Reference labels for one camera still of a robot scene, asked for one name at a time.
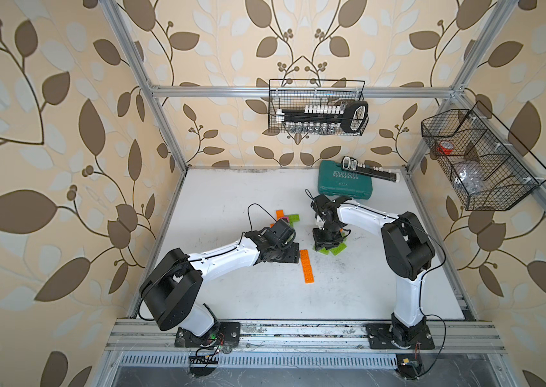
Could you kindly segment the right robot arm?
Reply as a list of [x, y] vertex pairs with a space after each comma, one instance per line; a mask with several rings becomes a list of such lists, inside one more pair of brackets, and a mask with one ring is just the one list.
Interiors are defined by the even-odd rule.
[[410, 334], [425, 324], [422, 280], [436, 250], [418, 217], [409, 211], [399, 215], [377, 211], [347, 196], [330, 199], [320, 194], [310, 206], [317, 223], [313, 239], [318, 251], [338, 248], [350, 235], [350, 226], [382, 238], [387, 265], [397, 275], [392, 327]]

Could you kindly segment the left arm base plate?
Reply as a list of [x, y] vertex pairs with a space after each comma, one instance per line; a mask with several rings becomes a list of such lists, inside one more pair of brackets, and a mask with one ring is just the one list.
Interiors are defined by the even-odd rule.
[[220, 346], [224, 351], [232, 351], [239, 346], [241, 337], [240, 322], [215, 322], [204, 335], [197, 336], [182, 327], [178, 328], [175, 339], [176, 348], [210, 348]]

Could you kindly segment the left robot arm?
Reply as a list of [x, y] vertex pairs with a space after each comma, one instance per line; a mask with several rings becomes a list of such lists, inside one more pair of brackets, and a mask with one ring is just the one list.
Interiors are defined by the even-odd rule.
[[197, 303], [205, 282], [261, 263], [297, 264], [296, 231], [279, 219], [271, 227], [243, 232], [237, 241], [203, 253], [175, 248], [152, 269], [139, 293], [150, 321], [166, 332], [179, 327], [193, 336], [211, 340], [220, 323], [208, 306]]

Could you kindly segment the orange brick top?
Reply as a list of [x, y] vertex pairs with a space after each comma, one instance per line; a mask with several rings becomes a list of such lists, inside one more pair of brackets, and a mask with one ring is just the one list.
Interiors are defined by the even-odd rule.
[[311, 268], [311, 263], [310, 263], [308, 251], [306, 249], [300, 250], [300, 260], [301, 260], [302, 267], [304, 269], [310, 269]]

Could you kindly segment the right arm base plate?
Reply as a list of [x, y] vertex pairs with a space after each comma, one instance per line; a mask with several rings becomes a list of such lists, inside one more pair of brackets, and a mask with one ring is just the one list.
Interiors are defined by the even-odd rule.
[[412, 327], [392, 321], [368, 323], [365, 326], [370, 349], [374, 350], [434, 350], [432, 334], [425, 319]]

